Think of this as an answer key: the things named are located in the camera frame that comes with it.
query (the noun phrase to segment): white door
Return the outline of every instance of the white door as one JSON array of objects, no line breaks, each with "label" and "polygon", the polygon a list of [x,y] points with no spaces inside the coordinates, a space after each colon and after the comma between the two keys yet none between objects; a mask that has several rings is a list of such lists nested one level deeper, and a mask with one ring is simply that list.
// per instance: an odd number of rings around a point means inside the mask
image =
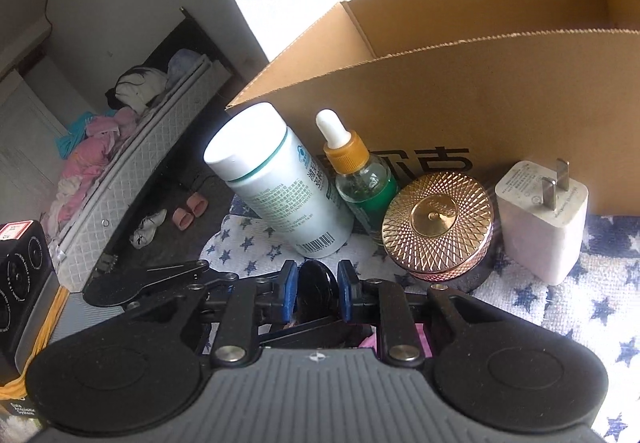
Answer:
[{"label": "white door", "polygon": [[64,134],[18,73],[0,82],[0,224],[49,208],[64,165],[55,139]]}]

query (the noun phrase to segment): red and white label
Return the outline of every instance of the red and white label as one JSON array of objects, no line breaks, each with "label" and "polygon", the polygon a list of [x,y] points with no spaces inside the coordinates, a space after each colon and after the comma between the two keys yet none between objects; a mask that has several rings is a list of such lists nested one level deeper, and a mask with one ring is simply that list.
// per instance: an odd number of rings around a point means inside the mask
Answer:
[{"label": "red and white label", "polygon": [[20,239],[22,234],[31,226],[32,220],[21,220],[19,223],[6,223],[0,229],[0,241]]}]

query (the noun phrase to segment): white rubber dropper bulb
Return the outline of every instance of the white rubber dropper bulb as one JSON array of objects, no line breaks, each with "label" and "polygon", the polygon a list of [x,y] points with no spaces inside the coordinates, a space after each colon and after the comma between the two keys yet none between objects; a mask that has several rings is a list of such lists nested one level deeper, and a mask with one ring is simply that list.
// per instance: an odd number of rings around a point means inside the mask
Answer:
[{"label": "white rubber dropper bulb", "polygon": [[316,114],[316,125],[325,137],[327,147],[331,149],[340,148],[351,139],[351,133],[331,109],[326,108]]}]

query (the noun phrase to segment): silver bolt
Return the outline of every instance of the silver bolt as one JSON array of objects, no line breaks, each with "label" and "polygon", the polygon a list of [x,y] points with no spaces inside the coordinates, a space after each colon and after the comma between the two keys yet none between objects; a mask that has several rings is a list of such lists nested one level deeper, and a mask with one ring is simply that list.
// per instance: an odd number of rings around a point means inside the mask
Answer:
[{"label": "silver bolt", "polygon": [[420,356],[420,350],[414,346],[400,344],[389,349],[389,356],[399,362],[412,362]]},{"label": "silver bolt", "polygon": [[237,362],[242,360],[246,351],[238,346],[222,346],[216,349],[216,358],[223,362]]}]

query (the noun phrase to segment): teal cloth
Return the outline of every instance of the teal cloth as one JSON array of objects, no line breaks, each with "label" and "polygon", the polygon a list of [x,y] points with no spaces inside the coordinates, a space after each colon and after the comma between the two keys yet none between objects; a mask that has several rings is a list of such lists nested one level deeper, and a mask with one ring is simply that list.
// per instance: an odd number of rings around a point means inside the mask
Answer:
[{"label": "teal cloth", "polygon": [[[116,110],[108,110],[103,116],[114,116]],[[94,118],[95,114],[92,112],[82,113],[78,119],[66,128],[69,133],[66,136],[56,138],[56,147],[62,159],[67,159],[73,150],[85,137],[85,130],[87,124]]]}]

